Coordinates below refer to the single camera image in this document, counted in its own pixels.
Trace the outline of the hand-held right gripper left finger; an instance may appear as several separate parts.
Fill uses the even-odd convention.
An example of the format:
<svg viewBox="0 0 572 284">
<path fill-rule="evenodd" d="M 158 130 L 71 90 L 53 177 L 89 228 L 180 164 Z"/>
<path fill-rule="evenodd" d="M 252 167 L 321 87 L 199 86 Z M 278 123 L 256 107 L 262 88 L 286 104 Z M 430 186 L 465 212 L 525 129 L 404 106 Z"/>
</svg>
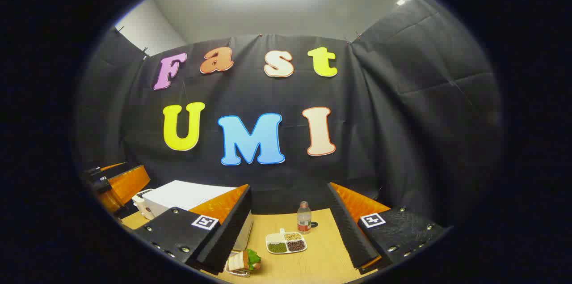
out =
<svg viewBox="0 0 572 284">
<path fill-rule="evenodd" d="M 251 187 L 244 184 L 192 209 L 169 208 L 134 229 L 133 235 L 170 260 L 217 275 L 251 207 Z"/>
</svg>

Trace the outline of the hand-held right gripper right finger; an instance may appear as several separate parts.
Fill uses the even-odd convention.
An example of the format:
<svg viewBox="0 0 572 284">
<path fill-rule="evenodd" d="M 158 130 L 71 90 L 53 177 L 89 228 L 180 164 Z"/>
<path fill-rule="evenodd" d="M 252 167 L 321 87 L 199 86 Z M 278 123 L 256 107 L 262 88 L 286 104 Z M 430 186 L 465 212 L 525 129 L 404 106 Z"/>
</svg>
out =
<svg viewBox="0 0 572 284">
<path fill-rule="evenodd" d="M 328 190 L 332 216 L 360 272 L 411 259 L 449 230 L 405 206 L 390 208 L 333 182 Z"/>
</svg>

